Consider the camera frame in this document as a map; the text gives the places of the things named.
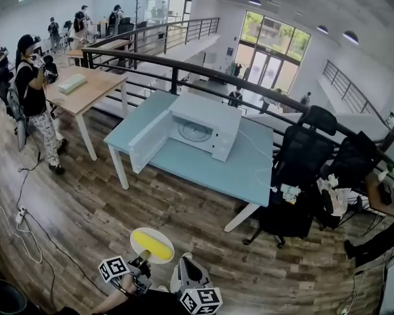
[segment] table leg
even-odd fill
[[[123,115],[127,117],[129,114],[129,105],[127,101],[127,83],[124,82],[121,86],[121,101],[123,102]]]
[[[93,161],[96,161],[98,158],[95,153],[95,150],[93,149],[91,138],[89,138],[89,133],[87,132],[85,121],[83,120],[83,116],[81,114],[77,115],[76,120],[77,120],[77,124],[79,125],[80,133],[83,137],[83,141],[85,142],[87,150],[89,151],[89,154],[91,156],[91,159]]]
[[[249,203],[237,216],[232,219],[226,226],[224,231],[230,232],[235,229],[239,224],[246,220],[255,210],[260,206],[254,203]]]
[[[129,188],[129,183],[127,181],[127,177],[125,176],[123,163],[121,162],[120,152],[114,149],[114,147],[111,147],[109,145],[108,147],[110,149],[112,162],[114,162],[114,166],[116,168],[118,178],[120,179],[121,186],[123,187],[124,190],[127,190]]]

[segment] white plate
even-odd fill
[[[140,231],[140,232],[143,232],[144,234],[148,234],[149,236],[159,240],[161,243],[164,243],[166,246],[168,246],[172,250],[172,257],[169,258],[168,260],[163,260],[163,259],[151,254],[149,259],[147,260],[148,262],[150,262],[152,264],[166,264],[169,261],[171,261],[172,258],[175,256],[175,249],[173,248],[171,241],[164,234],[162,234],[161,232],[156,231],[152,228],[137,228],[136,230],[134,230],[131,233],[130,244],[131,244],[131,247],[133,248],[134,252],[137,253],[138,255],[140,255],[143,251],[146,251],[146,248],[143,247],[142,245],[140,245],[139,243],[137,243],[137,241],[135,241],[135,239],[133,237],[133,233],[135,231]]]

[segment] blue tabletop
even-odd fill
[[[156,91],[104,139],[105,143],[128,154],[130,141],[176,98],[173,94]],[[248,135],[257,148],[272,156],[272,129],[242,118],[239,130]],[[246,202],[263,207],[269,204],[271,160],[259,153],[242,133],[238,133],[226,162],[170,138],[149,164]]]

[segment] tissue box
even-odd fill
[[[68,95],[76,87],[79,87],[84,82],[86,82],[86,77],[84,75],[72,75],[69,79],[65,80],[61,84],[58,84],[58,91],[64,95]]]

